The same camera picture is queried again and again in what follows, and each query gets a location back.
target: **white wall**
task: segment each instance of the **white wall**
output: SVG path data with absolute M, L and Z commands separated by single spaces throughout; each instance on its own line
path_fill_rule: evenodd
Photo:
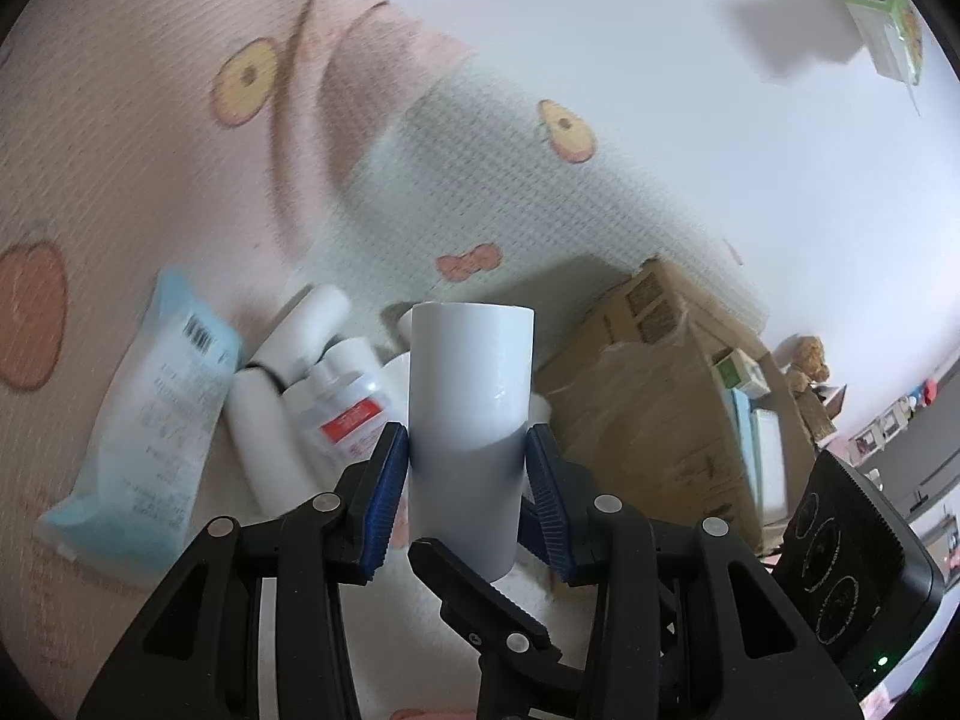
M 853 432 L 960 341 L 960 83 L 918 117 L 843 0 L 394 0 L 561 101 L 710 220 L 775 347 L 818 333 Z

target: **bottle label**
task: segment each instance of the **bottle label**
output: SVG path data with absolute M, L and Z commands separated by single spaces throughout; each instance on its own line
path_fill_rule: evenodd
M 367 397 L 350 406 L 342 415 L 335 416 L 330 422 L 320 425 L 320 430 L 330 442 L 340 443 L 358 427 L 379 415 L 382 410 L 376 400 Z

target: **wet wipes package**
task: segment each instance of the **wet wipes package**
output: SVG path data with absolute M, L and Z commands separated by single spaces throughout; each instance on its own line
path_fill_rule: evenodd
M 72 493 L 34 535 L 69 560 L 150 586 L 182 548 L 241 338 L 165 269 L 114 374 Z

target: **brown box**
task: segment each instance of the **brown box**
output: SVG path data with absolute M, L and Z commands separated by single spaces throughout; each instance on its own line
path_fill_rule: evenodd
M 609 293 L 535 385 L 553 406 L 560 449 L 590 467 L 605 493 L 655 519 L 723 517 L 762 551 L 738 432 L 713 368 L 738 347 L 770 386 L 755 405 L 779 415 L 793 512 L 815 454 L 784 375 L 754 333 L 665 261 L 648 261 Z

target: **silver screw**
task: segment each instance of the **silver screw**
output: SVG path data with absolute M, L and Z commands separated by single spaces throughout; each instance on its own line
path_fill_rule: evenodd
M 227 533 L 232 530 L 233 520 L 229 517 L 217 517 L 206 527 L 206 531 L 210 534 L 210 536 L 213 536 L 213 538 L 227 536 Z
M 523 634 L 510 634 L 507 637 L 507 647 L 515 653 L 525 653 L 530 649 L 530 640 Z
M 720 517 L 707 517 L 704 519 L 704 531 L 711 536 L 726 536 L 730 532 L 730 525 L 723 522 Z
M 313 508 L 318 512 L 336 512 L 340 507 L 340 497 L 337 493 L 320 493 L 313 499 Z
M 616 495 L 597 495 L 593 500 L 593 507 L 604 514 L 616 514 L 623 509 L 623 501 Z

